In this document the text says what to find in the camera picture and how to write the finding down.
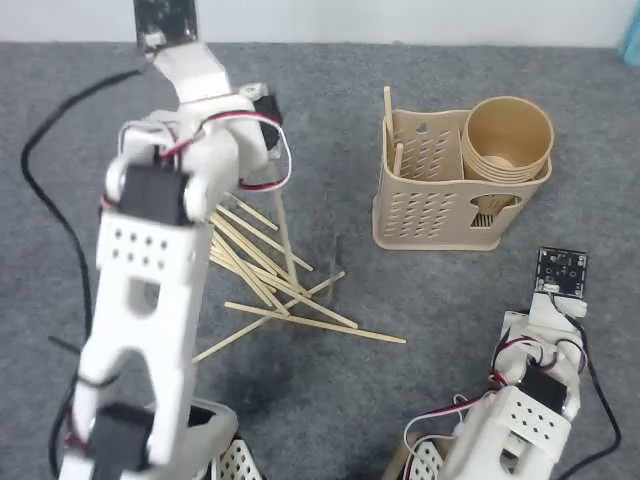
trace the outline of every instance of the white wire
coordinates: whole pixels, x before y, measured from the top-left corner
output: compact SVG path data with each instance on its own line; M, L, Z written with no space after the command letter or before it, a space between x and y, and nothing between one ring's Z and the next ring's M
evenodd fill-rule
M460 406L452 406L451 408L448 408L445 411L427 413L425 415L420 415L420 416L415 417L412 420L410 420L409 423L407 423L407 426L404 427L404 433L402 435L402 439L404 440L404 444L407 447L407 449L409 450L409 453L411 455L413 455L413 456L415 456L415 454L416 454L414 448L411 445L409 445L409 440L407 438L407 435L409 434L409 429L413 426L414 423L420 422L422 420L428 420L430 418L444 417L446 415L451 415L452 413L456 413L456 412L464 412L465 410L469 410L471 407L473 407L480 400L481 400L481 398L479 398L479 399L477 399L477 400L475 400L475 401L473 401L473 402L471 402L469 404L460 405Z
M245 191L248 192L271 192L273 190L277 190L279 188L284 187L289 180L291 179L291 170L293 169L293 155L291 154L291 148L289 147L289 141L287 140L287 136L284 133L284 130L282 128L282 126L277 123L274 122L273 120L263 116L262 114L259 113L234 113L232 115L229 116L225 116L224 118L220 118L220 119L213 119L213 122L224 122L224 121L228 121L228 120L240 120L240 119L247 119L247 120L255 120L259 123L264 123L266 125L270 125L273 128L275 128L278 131L278 134L280 135L280 141L282 142L282 144L284 145L284 149L287 152L287 174L286 176L280 181L278 182L276 185L272 185L270 187L265 187L264 189L258 189L258 190L252 190L252 189L245 189Z
M165 123L151 120L131 120L126 122L122 128L120 128L120 132L118 133L118 154L122 153L122 149L124 147L124 137L127 133L127 130L131 128L137 128L141 131L144 131L148 134L157 133L158 130L161 130L163 133L167 134L167 139L161 139L160 145L164 145L166 147L171 147L175 143L175 135L171 131L171 129Z
M423 443L426 442L427 440L453 440L454 437L452 437L451 435L436 435L436 434L432 434L432 435L426 435L422 438L419 438L416 443L413 444L413 451L415 451L416 448L418 448L418 446ZM419 455L416 453L412 453L412 450L409 450L409 456L407 457L407 460L404 462L404 469L402 470L402 480L405 480L407 478L407 469L409 468L409 464L411 463L411 459L416 456L419 457Z
M465 397L464 395L462 395L461 393L456 393L453 396L453 404L454 405L457 404L457 403L460 403L460 402L458 402L458 399L462 399L463 402L468 402L469 401L469 399L467 397ZM462 412L458 412L458 417L460 418L460 422L464 421L464 417L462 416Z

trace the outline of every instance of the stack of paper cups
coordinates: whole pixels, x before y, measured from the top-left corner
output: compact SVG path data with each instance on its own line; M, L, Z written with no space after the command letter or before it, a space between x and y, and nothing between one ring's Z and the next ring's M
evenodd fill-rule
M517 97L489 98L471 110L464 126L465 179L528 182L547 162L553 139L551 120L534 103ZM501 197L480 199L480 213L495 215L513 202L513 196Z

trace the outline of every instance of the beige utensil holder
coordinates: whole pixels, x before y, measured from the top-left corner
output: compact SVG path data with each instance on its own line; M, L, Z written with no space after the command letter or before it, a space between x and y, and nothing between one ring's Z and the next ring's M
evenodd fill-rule
M373 201L373 238L387 250L493 250L535 191L551 159L524 183L465 180L461 132L468 110L392 110L385 89L382 166ZM504 198L513 199L504 204ZM495 214L490 199L495 199Z

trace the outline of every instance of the ventilation slot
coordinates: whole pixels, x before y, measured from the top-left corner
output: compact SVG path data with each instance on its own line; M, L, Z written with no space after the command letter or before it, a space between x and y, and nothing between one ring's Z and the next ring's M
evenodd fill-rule
M495 215L479 213L476 215L476 218L473 219L473 222L471 222L471 226L473 228L490 228L495 218Z

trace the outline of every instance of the black cable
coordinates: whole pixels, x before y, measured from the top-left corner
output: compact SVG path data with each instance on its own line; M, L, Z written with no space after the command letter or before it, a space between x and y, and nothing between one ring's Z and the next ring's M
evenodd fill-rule
M53 419L53 425L51 426L51 431L49 432L47 452L49 455L49 468L51 469L51 474L54 478L58 478L60 476L60 464L58 463L58 436L60 435L60 430L62 430L64 417L67 415L69 405L71 405L71 400L73 399L76 381L77 378L76 375L74 375L69 382L69 386L64 392L64 398L58 406L56 416Z
M555 298L553 297L553 295L551 295L550 297L551 297L551 303L553 303L553 306L555 307L555 309L559 313L564 315L564 317L571 323L571 325L573 325L580 332L580 336L582 337L582 348L584 348L584 352L587 354L587 358L589 359L588 363L587 363L587 366L589 368L589 373L591 374L591 380L593 382L593 387L595 388L596 394L598 395L598 398L600 399L600 403L602 403L602 407L604 408L604 411L607 413L607 417L609 417L609 421L611 422L611 428L613 428L613 432L614 432L614 435L615 435L615 438L614 438L613 443L611 445L609 445L606 448L603 448L602 450L600 450L600 451L598 451L596 453L593 453L593 454L588 455L587 457L583 458L578 463L576 463L572 467L570 467L567 470L565 470L558 477L558 480L567 480L572 475L574 475L578 470L581 470L582 468L584 468L587 465L589 465L589 464L601 459L602 457L605 457L605 456L615 452L618 449L618 447L620 447L620 444L622 443L622 432L620 431L620 426L618 425L618 421L616 420L616 417L613 414L613 410L611 409L611 406L609 405L607 397L605 396L604 391L602 390L602 386L600 385L600 380L598 379L598 374L596 373L596 369L593 366L593 357L591 356L591 352L589 351L589 344L587 342L587 332L586 332L586 330L584 329L582 323L579 322L577 319L562 313L558 309L558 307L556 305L556 302L555 302Z
M40 141L44 138L49 130L55 125L55 123L60 120L71 108L73 108L78 103L83 100L93 96L99 91L113 87L118 85L119 83L128 80L131 77L141 75L145 72L145 68L129 70L127 72L118 73L115 75L111 75L107 78L104 78L93 85L81 90L79 93L69 97L65 101L63 101L49 116L42 122L42 124L36 128L35 132L29 137L29 139L24 144L22 148L22 153L20 155L20 166L22 169L22 176L26 180L31 190L36 194L36 196L40 199L40 201L47 207L47 210L53 215L53 217L62 225L62 228L65 230L71 244L73 245L73 249L75 251L78 267L80 268L80 278L82 282L82 300L84 304L84 330L85 330L85 339L89 338L91 334L91 326L92 326L92 301L91 301L91 284L89 281L89 266L87 264L87 258L82 250L82 245L80 244L80 240L78 240L78 236L76 232L71 227L71 224L66 219L66 217L60 212L55 202L45 193L40 184L36 181L31 173L29 166L29 159L31 156L31 152L34 148L40 143ZM62 424L64 422L64 416L68 411L71 400L73 398L73 392L76 384L76 375L73 376L67 390L65 392L65 396L62 400L58 408L58 412L54 419L53 425L51 427L51 433L49 434L49 444L48 444L48 452L49 452L49 466L51 467L51 474L54 478L58 478L60 475L60 465L58 463L58 436L60 435L60 430L62 429Z
M58 338L54 335L47 336L47 340L53 343L56 347L60 347L61 349L63 349L65 352L73 353L78 357L80 356L80 347L76 347L73 343L67 342L66 340Z

